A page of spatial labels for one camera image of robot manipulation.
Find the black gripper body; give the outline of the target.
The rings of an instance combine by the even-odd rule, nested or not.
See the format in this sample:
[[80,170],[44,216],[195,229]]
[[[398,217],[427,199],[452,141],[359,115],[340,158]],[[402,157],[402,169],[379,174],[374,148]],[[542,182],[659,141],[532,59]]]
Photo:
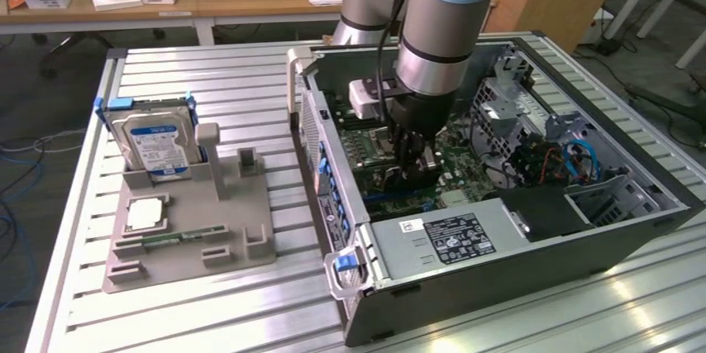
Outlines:
[[404,131],[432,139],[446,126],[455,103],[455,94],[427,96],[407,93],[391,101],[391,120]]

